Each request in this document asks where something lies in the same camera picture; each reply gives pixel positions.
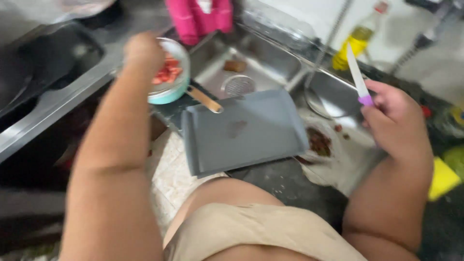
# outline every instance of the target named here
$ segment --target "yellow sponge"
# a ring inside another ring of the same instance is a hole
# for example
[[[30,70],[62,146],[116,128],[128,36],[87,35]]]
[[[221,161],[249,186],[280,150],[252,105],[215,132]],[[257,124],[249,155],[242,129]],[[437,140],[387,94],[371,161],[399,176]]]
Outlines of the yellow sponge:
[[[434,160],[432,185],[429,189],[429,201],[435,201],[460,183],[461,178],[439,157]]]

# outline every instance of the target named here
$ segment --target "tile floor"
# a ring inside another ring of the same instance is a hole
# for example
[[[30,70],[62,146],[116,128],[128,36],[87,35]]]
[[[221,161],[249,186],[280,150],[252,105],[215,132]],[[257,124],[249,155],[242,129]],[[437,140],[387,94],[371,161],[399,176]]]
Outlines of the tile floor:
[[[207,180],[225,173],[197,179],[190,175],[182,139],[167,130],[152,142],[152,155],[147,159],[147,175],[152,181],[151,200],[161,234],[174,218],[188,195]]]

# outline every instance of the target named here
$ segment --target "gray cutting board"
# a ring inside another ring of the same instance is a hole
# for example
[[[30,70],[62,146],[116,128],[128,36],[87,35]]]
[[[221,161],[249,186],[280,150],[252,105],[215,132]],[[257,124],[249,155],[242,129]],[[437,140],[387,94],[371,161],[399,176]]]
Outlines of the gray cutting board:
[[[304,153],[309,142],[303,121],[286,90],[259,91],[218,101],[224,112],[187,107],[182,129],[193,176]]]

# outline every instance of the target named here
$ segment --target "pink cloth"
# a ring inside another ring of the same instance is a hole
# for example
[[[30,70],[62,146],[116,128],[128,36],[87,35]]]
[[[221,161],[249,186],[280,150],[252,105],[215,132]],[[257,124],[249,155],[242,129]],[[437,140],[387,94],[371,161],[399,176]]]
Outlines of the pink cloth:
[[[203,13],[196,0],[166,0],[166,5],[184,44],[195,45],[200,36],[218,29],[224,33],[232,29],[229,0],[212,0],[209,14]]]

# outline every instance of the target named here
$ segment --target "faucet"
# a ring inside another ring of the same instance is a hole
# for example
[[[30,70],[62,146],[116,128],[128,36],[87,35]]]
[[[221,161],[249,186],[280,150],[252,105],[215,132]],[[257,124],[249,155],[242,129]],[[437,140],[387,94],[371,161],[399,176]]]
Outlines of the faucet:
[[[442,0],[438,4],[424,0],[406,0],[406,2],[431,11],[434,13],[434,18],[430,27],[419,33],[412,47],[395,62],[390,71],[391,75],[394,75],[398,69],[416,55],[418,51],[426,49],[436,43],[442,33],[464,15],[464,0]]]

